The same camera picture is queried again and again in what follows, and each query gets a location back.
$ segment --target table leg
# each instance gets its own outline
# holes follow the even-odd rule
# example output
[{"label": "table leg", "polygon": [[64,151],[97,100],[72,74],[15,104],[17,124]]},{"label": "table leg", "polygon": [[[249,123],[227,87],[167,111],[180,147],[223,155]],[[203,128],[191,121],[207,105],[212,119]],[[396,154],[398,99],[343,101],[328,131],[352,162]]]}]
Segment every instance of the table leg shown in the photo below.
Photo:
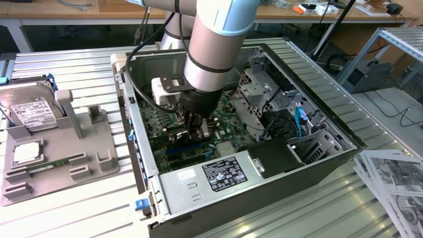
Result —
[{"label": "table leg", "polygon": [[312,54],[315,54],[315,53],[319,51],[319,49],[320,49],[320,47],[322,47],[322,45],[323,45],[323,42],[326,41],[326,38],[328,38],[328,36],[330,36],[330,32],[331,32],[331,30],[334,29],[334,26],[335,26],[335,23],[332,23],[332,24],[330,25],[327,31],[324,32],[324,35],[323,35],[323,37],[322,37],[322,39],[320,39],[320,42],[319,42],[316,48],[315,48],[315,49],[312,50],[312,52],[311,52]]},{"label": "table leg", "polygon": [[19,51],[21,53],[32,52],[32,46],[19,19],[4,19],[1,25],[4,25],[9,31]]},{"label": "table leg", "polygon": [[[410,26],[410,24],[412,23],[412,20],[411,21],[407,21],[404,22],[404,24],[400,26],[402,28],[406,28]],[[382,50],[379,50],[375,58],[380,59],[382,56],[384,55],[384,53],[388,51],[388,49],[391,48],[391,45],[388,45],[387,47],[384,47]]]}]

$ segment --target hard drive label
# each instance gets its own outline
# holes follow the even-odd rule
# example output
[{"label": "hard drive label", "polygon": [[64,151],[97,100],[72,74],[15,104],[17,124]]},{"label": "hard drive label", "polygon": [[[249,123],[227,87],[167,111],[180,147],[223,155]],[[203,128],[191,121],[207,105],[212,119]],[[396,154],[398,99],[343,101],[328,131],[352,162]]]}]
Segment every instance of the hard drive label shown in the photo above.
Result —
[{"label": "hard drive label", "polygon": [[17,118],[28,128],[56,122],[56,118],[47,101],[12,105]]},{"label": "hard drive label", "polygon": [[235,157],[203,165],[203,170],[215,192],[248,181]]}]

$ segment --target slatted metal surface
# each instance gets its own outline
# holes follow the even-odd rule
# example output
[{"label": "slatted metal surface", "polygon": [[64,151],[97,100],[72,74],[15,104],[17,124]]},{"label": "slatted metal surface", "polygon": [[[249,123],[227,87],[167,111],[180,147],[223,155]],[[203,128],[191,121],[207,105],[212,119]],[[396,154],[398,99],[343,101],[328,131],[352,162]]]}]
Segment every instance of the slatted metal surface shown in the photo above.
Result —
[{"label": "slatted metal surface", "polygon": [[379,36],[423,62],[423,29],[384,28],[380,29]]},{"label": "slatted metal surface", "polygon": [[[275,38],[247,40],[247,43],[268,44],[280,58],[289,60],[288,65],[293,71],[332,107],[335,113],[347,122],[371,149],[394,148],[404,150],[404,147],[395,142],[394,138],[386,134],[372,119],[367,117],[364,111],[356,106],[355,100],[351,96],[346,96],[344,91],[338,87],[332,78],[310,61],[295,45]],[[105,109],[111,121],[121,171],[113,177],[101,181],[56,192],[12,206],[0,207],[0,236],[12,234],[9,237],[141,237],[141,234],[132,226],[129,218],[131,209],[128,202],[133,200],[132,197],[136,196],[137,191],[131,173],[129,152],[123,133],[121,118],[117,113],[116,92],[113,87],[111,87],[113,77],[109,65],[109,55],[131,49],[131,47],[125,47],[17,55],[15,78],[51,72],[56,76],[59,88],[72,90],[76,97],[72,105],[77,112],[87,110],[85,107],[92,104],[100,104],[101,108]],[[3,170],[5,141],[4,128],[5,119],[3,118],[0,121],[0,173]],[[287,231],[289,231],[287,234],[293,234],[295,230],[301,230],[301,226],[310,227],[308,233],[300,232],[297,236],[289,235],[287,237],[331,234],[326,230],[334,232],[336,229],[342,229],[339,226],[348,227],[346,235],[322,235],[322,237],[380,237],[396,232],[390,219],[386,217],[386,213],[380,210],[380,204],[374,200],[368,189],[351,171],[351,165],[346,165],[346,170],[348,170],[347,173],[342,172],[338,178],[332,179],[336,182],[328,180],[320,183],[324,191],[314,190],[316,187],[311,188],[281,201],[281,206],[275,205],[273,213],[265,212],[260,215],[265,217],[267,214],[277,214],[276,216],[285,213],[301,214],[293,219],[293,222],[284,223],[283,229],[275,225],[275,222],[269,222],[268,224],[273,226],[268,226],[265,229],[271,230],[273,228],[271,231],[272,236],[280,237],[277,235],[279,232],[283,234]],[[358,199],[359,202],[351,204],[354,199]],[[346,209],[331,206],[332,203],[342,204]],[[291,207],[292,210],[280,210],[281,207],[287,209]],[[363,214],[372,211],[374,208],[376,210],[371,218],[375,220],[371,221],[368,219],[360,223],[343,223],[355,218],[360,220]],[[327,217],[331,212],[343,217],[343,220],[334,222],[336,220],[335,217]],[[315,219],[312,221],[305,219],[308,215],[314,216]]]}]

